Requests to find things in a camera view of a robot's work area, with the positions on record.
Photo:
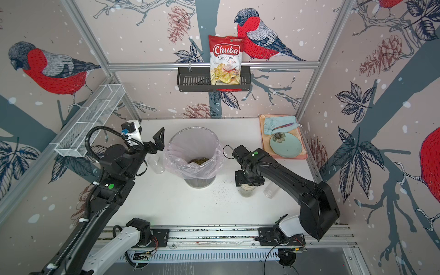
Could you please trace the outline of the tall clear bean jar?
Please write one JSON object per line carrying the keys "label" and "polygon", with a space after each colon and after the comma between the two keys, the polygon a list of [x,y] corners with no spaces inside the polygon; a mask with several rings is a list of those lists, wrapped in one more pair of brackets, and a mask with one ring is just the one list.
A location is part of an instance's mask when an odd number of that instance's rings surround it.
{"label": "tall clear bean jar", "polygon": [[267,198],[272,199],[278,193],[280,188],[273,182],[270,182],[264,190],[264,194]]}

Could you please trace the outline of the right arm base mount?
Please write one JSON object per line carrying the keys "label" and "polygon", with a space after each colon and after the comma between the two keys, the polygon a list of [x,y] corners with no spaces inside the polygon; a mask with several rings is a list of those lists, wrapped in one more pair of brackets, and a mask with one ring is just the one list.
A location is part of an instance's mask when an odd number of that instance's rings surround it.
{"label": "right arm base mount", "polygon": [[303,234],[297,234],[292,237],[286,237],[279,230],[273,227],[258,228],[258,235],[254,239],[261,246],[305,246],[306,241]]}

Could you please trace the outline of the short clear bean jar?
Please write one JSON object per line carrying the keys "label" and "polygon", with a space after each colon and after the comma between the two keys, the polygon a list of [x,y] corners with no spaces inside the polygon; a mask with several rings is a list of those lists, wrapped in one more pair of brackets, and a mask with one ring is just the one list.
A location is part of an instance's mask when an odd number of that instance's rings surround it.
{"label": "short clear bean jar", "polygon": [[150,169],[156,174],[162,174],[165,171],[165,167],[158,154],[148,154],[147,164]]}

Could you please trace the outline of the beige lidded bean jar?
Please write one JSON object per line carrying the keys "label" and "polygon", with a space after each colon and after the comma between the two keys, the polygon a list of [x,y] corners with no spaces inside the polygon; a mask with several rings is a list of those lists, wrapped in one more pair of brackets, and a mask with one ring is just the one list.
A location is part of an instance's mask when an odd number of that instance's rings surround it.
{"label": "beige lidded bean jar", "polygon": [[242,184],[238,190],[243,197],[249,198],[254,194],[255,189],[256,187],[253,185]]}

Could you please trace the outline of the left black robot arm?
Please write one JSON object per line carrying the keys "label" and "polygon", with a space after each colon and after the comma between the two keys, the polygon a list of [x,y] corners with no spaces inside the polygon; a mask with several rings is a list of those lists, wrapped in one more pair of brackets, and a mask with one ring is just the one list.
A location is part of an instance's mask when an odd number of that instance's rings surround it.
{"label": "left black robot arm", "polygon": [[[92,135],[105,130],[125,142],[107,148],[98,156],[90,146]],[[148,154],[156,154],[165,147],[165,129],[161,128],[152,142],[143,142],[142,129],[137,121],[122,124],[117,132],[106,126],[91,128],[85,136],[87,153],[101,167],[98,181],[85,202],[84,216],[68,237],[62,248],[39,271],[41,275],[103,275],[126,252],[136,245],[147,246],[154,241],[151,224],[140,218],[133,218],[120,234],[102,247],[97,253],[90,252],[108,221],[118,211],[140,176],[139,169],[146,163]]]}

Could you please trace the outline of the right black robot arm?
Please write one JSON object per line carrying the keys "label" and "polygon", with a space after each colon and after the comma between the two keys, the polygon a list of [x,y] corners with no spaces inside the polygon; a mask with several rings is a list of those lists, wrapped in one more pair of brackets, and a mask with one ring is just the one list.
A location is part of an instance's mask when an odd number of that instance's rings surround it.
{"label": "right black robot arm", "polygon": [[278,163],[261,148],[249,151],[240,145],[232,150],[231,158],[241,166],[235,172],[237,187],[262,186],[268,179],[300,206],[299,215],[286,214],[273,226],[279,244],[286,244],[295,235],[304,233],[319,241],[339,219],[340,210],[327,183],[315,183],[303,178]]}

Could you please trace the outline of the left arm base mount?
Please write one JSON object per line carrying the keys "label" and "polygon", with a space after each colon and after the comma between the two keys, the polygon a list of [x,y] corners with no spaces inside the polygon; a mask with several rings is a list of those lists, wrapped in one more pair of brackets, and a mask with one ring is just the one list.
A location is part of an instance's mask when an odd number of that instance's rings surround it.
{"label": "left arm base mount", "polygon": [[135,248],[166,248],[169,239],[169,229],[142,229],[140,239]]}

